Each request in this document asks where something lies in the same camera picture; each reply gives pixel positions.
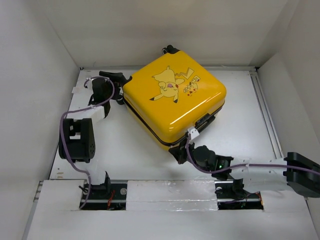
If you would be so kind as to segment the yellow hard-shell suitcase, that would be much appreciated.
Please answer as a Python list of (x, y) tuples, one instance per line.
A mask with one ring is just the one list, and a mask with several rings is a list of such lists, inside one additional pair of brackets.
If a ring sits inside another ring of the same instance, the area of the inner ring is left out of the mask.
[(189, 128), (205, 129), (225, 103), (222, 82), (172, 45), (122, 84), (127, 109), (165, 150), (179, 145)]

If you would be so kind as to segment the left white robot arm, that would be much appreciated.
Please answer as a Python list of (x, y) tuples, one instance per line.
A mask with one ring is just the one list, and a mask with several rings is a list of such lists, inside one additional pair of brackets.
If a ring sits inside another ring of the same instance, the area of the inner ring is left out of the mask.
[(88, 104), (84, 108), (69, 110), (62, 114), (59, 122), (58, 154), (78, 173), (87, 176), (88, 183), (80, 187), (88, 196), (92, 190), (100, 198), (111, 194), (110, 178), (92, 184), (90, 172), (81, 169), (77, 163), (89, 164), (96, 153), (94, 124), (105, 119), (111, 109), (111, 100), (123, 104), (122, 86), (128, 79), (121, 72), (100, 71), (97, 76), (87, 77), (83, 88), (91, 91)]

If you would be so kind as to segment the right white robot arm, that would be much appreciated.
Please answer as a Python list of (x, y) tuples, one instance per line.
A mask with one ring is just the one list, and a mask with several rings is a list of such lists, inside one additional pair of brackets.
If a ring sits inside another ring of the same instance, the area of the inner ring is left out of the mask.
[(168, 151), (179, 164), (189, 162), (198, 171), (220, 181), (232, 180), (229, 193), (234, 200), (261, 191), (293, 191), (305, 198), (320, 196), (320, 165), (297, 152), (256, 163), (218, 155), (205, 145), (195, 147), (187, 141)]

